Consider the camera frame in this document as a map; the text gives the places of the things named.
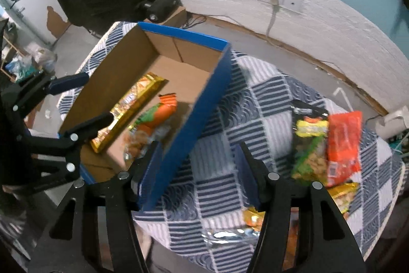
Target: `barcode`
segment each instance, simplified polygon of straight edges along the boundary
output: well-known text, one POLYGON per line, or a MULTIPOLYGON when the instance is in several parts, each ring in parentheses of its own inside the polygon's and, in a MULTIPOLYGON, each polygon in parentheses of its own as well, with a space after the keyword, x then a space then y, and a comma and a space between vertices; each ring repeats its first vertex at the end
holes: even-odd
POLYGON ((338 166, 338 164, 336 162, 330 162, 330 165, 328 167, 328 176, 329 177, 336 177, 337 176, 337 166, 338 166))

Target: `open box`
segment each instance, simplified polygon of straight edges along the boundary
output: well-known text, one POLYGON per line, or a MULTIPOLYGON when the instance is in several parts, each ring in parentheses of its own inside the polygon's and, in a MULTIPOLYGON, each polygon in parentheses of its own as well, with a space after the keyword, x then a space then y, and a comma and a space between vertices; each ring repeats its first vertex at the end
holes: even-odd
MULTIPOLYGON (((158 147, 140 185, 138 204, 152 209, 193 148, 208 117, 231 78, 227 41, 179 28, 140 22, 106 56, 68 112, 60 132, 102 112, 109 112, 144 74, 152 72, 168 83, 159 94, 176 93, 173 133, 158 147)), ((145 108, 159 102, 154 97, 145 108)), ((105 181, 126 169, 121 136, 96 154, 83 146, 81 161, 94 179, 105 181)))

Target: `wave pattern fabric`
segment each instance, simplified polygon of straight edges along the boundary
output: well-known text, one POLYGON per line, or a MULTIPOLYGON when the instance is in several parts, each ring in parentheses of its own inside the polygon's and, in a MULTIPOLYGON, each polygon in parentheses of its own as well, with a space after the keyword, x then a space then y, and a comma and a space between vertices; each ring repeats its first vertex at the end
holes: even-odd
MULTIPOLYGON (((80 71, 93 71, 100 54, 112 49, 111 40, 118 41, 129 28, 128 23, 114 25, 95 47, 93 53, 98 55, 90 55, 80 71)), ((234 146, 244 141, 269 170, 289 177, 291 100, 325 107, 330 113, 345 112, 270 63, 238 52, 232 57, 232 82, 156 209, 132 213, 136 223, 159 243, 218 273, 244 273, 254 251, 251 245, 209 250, 201 236, 203 228, 244 224, 241 212, 247 198, 237 178, 234 146)), ((61 98, 62 115, 76 95, 77 91, 69 92, 61 98)), ((367 129, 362 132, 359 158, 362 171, 353 175, 353 180, 361 187, 352 202, 348 225, 367 258, 395 205, 405 167, 387 143, 367 129)))

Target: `black snack package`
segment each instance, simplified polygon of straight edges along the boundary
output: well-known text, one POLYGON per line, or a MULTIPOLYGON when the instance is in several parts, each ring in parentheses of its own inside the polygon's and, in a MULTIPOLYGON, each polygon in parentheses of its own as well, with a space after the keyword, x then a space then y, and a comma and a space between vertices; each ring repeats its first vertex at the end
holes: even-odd
POLYGON ((303 182, 319 181, 325 185, 328 111, 300 100, 293 100, 291 109, 294 157, 291 177, 303 182))

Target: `red snack package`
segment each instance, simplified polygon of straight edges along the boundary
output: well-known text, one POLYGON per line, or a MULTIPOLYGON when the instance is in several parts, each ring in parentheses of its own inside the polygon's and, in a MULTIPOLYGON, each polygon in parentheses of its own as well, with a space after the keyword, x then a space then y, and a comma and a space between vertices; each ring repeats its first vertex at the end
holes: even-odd
POLYGON ((362 112, 333 114, 328 117, 328 187, 344 183, 361 170, 359 141, 361 140, 362 112))

